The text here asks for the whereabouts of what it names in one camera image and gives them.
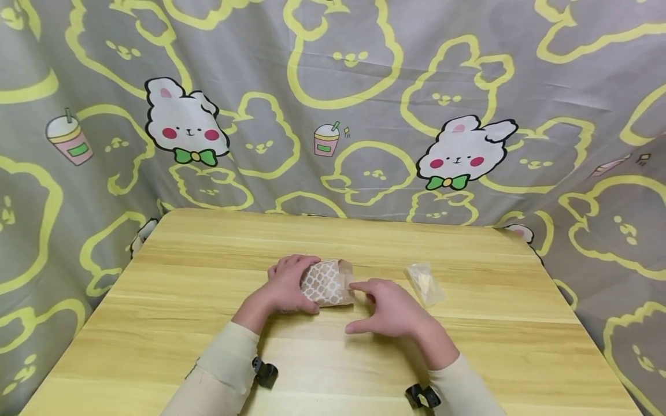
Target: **patterned paper bag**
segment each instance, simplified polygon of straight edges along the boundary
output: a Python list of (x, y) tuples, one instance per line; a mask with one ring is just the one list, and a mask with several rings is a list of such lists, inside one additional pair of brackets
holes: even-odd
[(354, 295), (349, 284), (354, 281), (353, 267), (345, 260), (326, 260), (310, 266), (300, 281), (300, 289), (321, 308), (349, 305)]

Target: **fabric backdrop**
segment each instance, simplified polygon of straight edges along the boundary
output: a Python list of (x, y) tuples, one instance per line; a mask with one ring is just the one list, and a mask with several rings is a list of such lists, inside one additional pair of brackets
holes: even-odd
[(0, 0), (0, 45), (0, 414), (178, 207), (508, 227), (666, 413), (663, 2)]

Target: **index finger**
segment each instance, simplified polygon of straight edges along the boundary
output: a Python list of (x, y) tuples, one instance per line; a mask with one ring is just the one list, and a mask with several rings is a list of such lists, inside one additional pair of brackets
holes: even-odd
[(298, 266), (298, 268), (303, 268), (303, 271), (305, 271), (306, 268), (321, 261), (322, 259), (317, 256), (301, 256), (296, 262), (295, 266)]
[(349, 284), (349, 288), (353, 290), (360, 290), (361, 292), (372, 295), (376, 285), (375, 282), (370, 280), (368, 282), (352, 282)]

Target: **white bunny cartoon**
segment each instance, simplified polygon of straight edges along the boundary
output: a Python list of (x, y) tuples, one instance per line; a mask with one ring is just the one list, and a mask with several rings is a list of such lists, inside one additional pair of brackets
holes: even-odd
[(192, 161), (217, 166), (229, 153), (229, 137), (218, 126), (219, 108), (201, 91), (189, 95), (168, 77), (146, 81), (148, 123), (146, 132), (157, 147), (174, 153), (176, 162)]
[(474, 115), (446, 122), (435, 143), (416, 163), (418, 177), (428, 179), (427, 190), (462, 190), (470, 180), (477, 180), (504, 160), (505, 141), (518, 125), (512, 119), (480, 125)]
[(143, 247), (143, 243), (148, 240), (148, 237), (153, 232), (157, 226), (158, 220), (151, 218), (143, 227), (139, 228), (137, 236), (132, 240), (132, 244), (129, 246), (130, 259), (133, 259), (136, 256), (137, 252)]

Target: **small plastic bag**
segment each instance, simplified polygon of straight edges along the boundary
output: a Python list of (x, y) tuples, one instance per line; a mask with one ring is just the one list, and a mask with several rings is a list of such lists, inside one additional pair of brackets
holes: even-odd
[(416, 263), (407, 266), (405, 275), (424, 307), (427, 308), (444, 300), (444, 292), (430, 273), (430, 263)]

